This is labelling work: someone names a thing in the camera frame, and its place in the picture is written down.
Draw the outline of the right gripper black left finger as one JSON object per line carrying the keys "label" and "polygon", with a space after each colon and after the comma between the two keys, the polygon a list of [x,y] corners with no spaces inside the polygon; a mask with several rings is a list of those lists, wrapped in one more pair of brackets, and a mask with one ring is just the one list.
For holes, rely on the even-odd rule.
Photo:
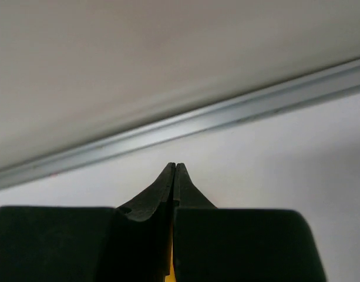
{"label": "right gripper black left finger", "polygon": [[0,281],[164,281],[176,165],[119,207],[0,207]]}

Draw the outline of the cream cartoon print yellow-lined jacket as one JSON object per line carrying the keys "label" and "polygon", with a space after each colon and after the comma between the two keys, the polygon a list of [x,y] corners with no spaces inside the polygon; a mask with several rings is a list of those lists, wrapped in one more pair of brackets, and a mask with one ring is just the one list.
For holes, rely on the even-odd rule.
{"label": "cream cartoon print yellow-lined jacket", "polygon": [[173,245],[171,245],[171,253],[170,253],[170,272],[169,275],[166,276],[165,282],[176,282],[176,277],[174,273],[174,264],[173,264]]}

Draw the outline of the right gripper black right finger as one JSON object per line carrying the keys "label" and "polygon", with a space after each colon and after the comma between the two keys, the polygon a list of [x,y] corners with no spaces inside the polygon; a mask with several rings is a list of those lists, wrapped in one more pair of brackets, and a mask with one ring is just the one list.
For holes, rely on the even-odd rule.
{"label": "right gripper black right finger", "polygon": [[222,209],[174,176],[173,264],[177,281],[325,281],[305,218],[288,209]]}

